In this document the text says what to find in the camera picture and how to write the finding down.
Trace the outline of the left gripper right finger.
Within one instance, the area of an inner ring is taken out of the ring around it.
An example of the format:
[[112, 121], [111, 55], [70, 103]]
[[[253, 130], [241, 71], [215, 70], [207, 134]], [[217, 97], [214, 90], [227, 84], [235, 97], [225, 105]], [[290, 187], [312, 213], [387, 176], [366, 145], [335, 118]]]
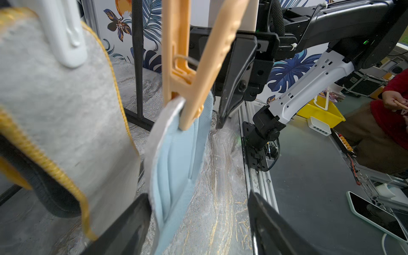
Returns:
[[251, 191], [248, 212], [255, 255], [318, 255], [259, 194]]

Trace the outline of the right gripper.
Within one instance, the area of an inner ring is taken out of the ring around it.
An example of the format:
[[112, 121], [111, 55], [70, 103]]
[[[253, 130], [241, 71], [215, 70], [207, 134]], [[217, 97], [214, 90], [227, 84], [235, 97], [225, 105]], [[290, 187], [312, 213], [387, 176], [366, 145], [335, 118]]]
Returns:
[[[201, 58], [210, 33], [211, 28], [190, 27], [190, 57], [196, 60]], [[221, 96], [217, 129], [223, 128], [229, 115], [242, 103], [243, 99], [252, 102], [262, 93], [274, 60], [271, 50], [262, 52], [261, 48], [268, 48], [269, 43], [275, 41], [275, 36], [264, 32], [241, 30], [237, 32], [232, 50], [227, 54], [213, 86], [215, 96]], [[249, 80], [242, 79], [251, 64]]]

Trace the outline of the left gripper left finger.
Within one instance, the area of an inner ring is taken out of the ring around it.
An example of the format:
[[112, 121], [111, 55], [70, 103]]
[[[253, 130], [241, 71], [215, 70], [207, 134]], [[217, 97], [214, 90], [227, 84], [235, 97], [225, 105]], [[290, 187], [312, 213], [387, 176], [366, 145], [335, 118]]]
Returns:
[[141, 194], [126, 211], [83, 255], [139, 255], [146, 239], [152, 209], [146, 193]]

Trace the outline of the light blue insole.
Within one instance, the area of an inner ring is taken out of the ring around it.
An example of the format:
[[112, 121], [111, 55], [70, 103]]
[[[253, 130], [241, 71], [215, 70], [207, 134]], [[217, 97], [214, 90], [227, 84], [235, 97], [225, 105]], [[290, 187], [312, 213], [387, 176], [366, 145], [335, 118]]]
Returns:
[[165, 251], [188, 210], [203, 165], [213, 103], [209, 94], [201, 115], [182, 131], [178, 125], [187, 101], [176, 97], [160, 112], [145, 144], [144, 174], [156, 225], [153, 255]]

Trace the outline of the black clothes rack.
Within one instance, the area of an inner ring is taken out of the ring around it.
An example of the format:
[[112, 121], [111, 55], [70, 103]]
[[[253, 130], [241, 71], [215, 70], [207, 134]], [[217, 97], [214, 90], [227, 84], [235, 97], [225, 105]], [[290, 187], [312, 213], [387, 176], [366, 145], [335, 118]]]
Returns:
[[143, 128], [146, 131], [151, 131], [154, 122], [145, 118], [143, 115], [143, 12], [142, 1], [132, 1], [132, 46], [133, 58], [135, 66], [135, 82], [136, 82], [136, 103], [137, 112], [129, 109], [125, 110], [125, 115], [128, 122]]

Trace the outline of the beige yellow-edged insole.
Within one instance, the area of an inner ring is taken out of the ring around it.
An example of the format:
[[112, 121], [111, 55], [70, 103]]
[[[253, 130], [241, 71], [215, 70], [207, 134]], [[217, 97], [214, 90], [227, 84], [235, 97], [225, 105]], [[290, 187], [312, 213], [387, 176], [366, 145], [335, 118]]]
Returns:
[[16, 148], [71, 195], [97, 240], [133, 203], [141, 160], [109, 56], [81, 27], [88, 57], [71, 69], [33, 11], [1, 9], [1, 151]]

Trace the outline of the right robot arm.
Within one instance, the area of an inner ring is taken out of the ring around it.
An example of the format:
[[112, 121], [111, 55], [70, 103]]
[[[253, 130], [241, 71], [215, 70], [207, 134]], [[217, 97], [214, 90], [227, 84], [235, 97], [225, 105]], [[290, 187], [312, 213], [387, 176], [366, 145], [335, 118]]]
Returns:
[[288, 82], [289, 59], [302, 64], [293, 85], [243, 123], [244, 157], [251, 169], [267, 172], [267, 144], [314, 97], [353, 71], [386, 57], [408, 24], [407, 1], [324, 2], [282, 8], [261, 1], [254, 31], [240, 29], [222, 63], [213, 91], [220, 97], [217, 127], [233, 110], [253, 101], [268, 78]]

